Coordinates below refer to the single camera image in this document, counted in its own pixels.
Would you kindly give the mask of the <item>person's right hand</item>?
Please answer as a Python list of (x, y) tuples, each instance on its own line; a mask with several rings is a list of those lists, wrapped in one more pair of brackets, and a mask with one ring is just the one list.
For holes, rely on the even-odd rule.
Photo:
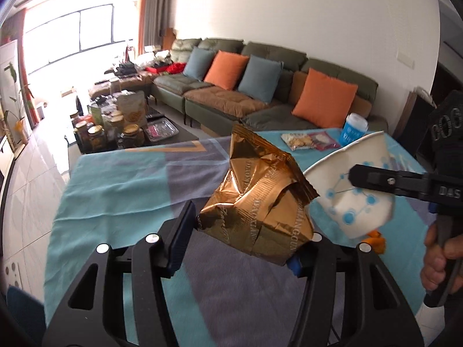
[(437, 226), (432, 224), (425, 236), (426, 252), (421, 270), (421, 283), (425, 290), (434, 291), (445, 277), (447, 261), (461, 259), (463, 255), (462, 235), (449, 239), (444, 248), (437, 243)]

